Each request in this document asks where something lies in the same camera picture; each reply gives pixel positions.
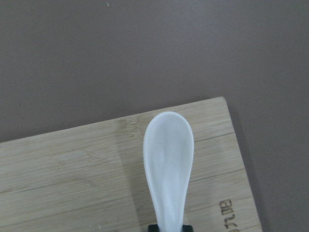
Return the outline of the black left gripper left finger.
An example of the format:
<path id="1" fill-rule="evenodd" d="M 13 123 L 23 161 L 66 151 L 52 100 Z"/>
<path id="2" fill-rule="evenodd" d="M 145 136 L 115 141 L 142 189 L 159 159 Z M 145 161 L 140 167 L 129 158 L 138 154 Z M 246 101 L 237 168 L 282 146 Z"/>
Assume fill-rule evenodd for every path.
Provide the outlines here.
<path id="1" fill-rule="evenodd" d="M 159 226 L 157 224 L 151 224 L 147 229 L 148 232 L 159 232 Z"/>

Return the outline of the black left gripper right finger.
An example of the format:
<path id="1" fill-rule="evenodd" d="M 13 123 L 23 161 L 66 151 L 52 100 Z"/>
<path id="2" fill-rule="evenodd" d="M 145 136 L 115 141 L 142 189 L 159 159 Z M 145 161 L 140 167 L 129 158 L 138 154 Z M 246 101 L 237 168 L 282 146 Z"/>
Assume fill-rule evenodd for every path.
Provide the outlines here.
<path id="1" fill-rule="evenodd" d="M 182 232 L 193 232 L 193 227 L 191 225 L 183 225 Z"/>

